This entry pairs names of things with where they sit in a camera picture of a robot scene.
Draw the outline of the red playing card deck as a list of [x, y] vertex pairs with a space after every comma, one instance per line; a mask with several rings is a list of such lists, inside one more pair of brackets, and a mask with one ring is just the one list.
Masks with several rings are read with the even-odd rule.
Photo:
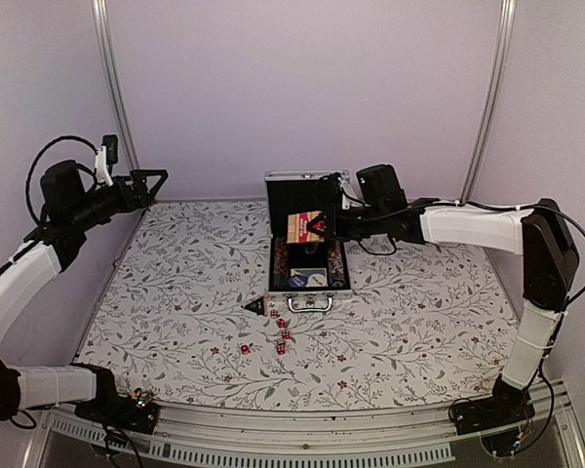
[[311, 220], [312, 214], [316, 212], [303, 212], [299, 214], [289, 214], [287, 217], [287, 237], [288, 244], [311, 244], [319, 242], [306, 242], [306, 224]]

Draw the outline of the aluminium poker case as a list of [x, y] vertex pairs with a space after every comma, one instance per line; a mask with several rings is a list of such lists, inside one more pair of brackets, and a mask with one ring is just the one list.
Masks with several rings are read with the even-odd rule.
[[[338, 242], [341, 245], [342, 255], [347, 274], [345, 288], [333, 288], [328, 284], [325, 288], [292, 289], [289, 284], [281, 289], [274, 290], [273, 282], [273, 251], [277, 238], [287, 237], [288, 215], [319, 210], [313, 197], [314, 183], [330, 171], [320, 172], [268, 172], [265, 174], [268, 220], [270, 232], [269, 269], [267, 295], [270, 299], [285, 305], [292, 313], [321, 313], [326, 314], [333, 309], [337, 300], [347, 298], [352, 293], [347, 257], [344, 243], [341, 241], [325, 240], [311, 244], [288, 244], [289, 247], [289, 278], [292, 268], [324, 267], [327, 269], [327, 246], [329, 242]], [[349, 174], [344, 172], [342, 187], [349, 182]]]

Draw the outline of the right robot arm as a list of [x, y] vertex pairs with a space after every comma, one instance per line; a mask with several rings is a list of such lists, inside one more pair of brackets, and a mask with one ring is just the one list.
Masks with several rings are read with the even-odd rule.
[[408, 201], [394, 168], [385, 164], [358, 171], [357, 180], [363, 192], [360, 201], [347, 197], [339, 173], [314, 183], [318, 206], [301, 217], [308, 234], [341, 242], [385, 235], [391, 241], [472, 245], [522, 258], [522, 318], [484, 410], [491, 424], [506, 424], [521, 411], [572, 301], [579, 253], [567, 227], [569, 218], [552, 199], [514, 207], [437, 198]]

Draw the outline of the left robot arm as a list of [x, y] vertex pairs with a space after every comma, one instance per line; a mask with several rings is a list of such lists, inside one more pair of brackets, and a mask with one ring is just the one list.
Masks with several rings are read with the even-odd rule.
[[[63, 273], [85, 244], [86, 234], [114, 215], [148, 208], [168, 178], [165, 170], [128, 175], [95, 171], [84, 187], [73, 160], [51, 166], [40, 180], [42, 219], [17, 252], [0, 267], [0, 346], [29, 302]], [[144, 392], [119, 394], [111, 370], [95, 365], [15, 367], [0, 358], [0, 421], [27, 410], [74, 404], [76, 416], [116, 431], [153, 433], [160, 408]]]

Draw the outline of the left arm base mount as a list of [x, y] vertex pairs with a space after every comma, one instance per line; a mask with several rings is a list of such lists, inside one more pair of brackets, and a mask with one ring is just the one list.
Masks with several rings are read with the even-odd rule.
[[152, 435], [158, 422], [160, 406], [147, 392], [137, 390], [122, 396], [115, 389], [99, 389], [92, 400], [78, 403], [74, 414], [116, 429]]

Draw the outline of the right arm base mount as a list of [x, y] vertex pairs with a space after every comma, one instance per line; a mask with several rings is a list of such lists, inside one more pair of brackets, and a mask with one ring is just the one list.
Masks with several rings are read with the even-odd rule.
[[535, 416], [527, 390], [497, 380], [492, 394], [480, 399], [459, 399], [448, 408], [448, 418], [458, 435], [471, 434], [527, 421]]

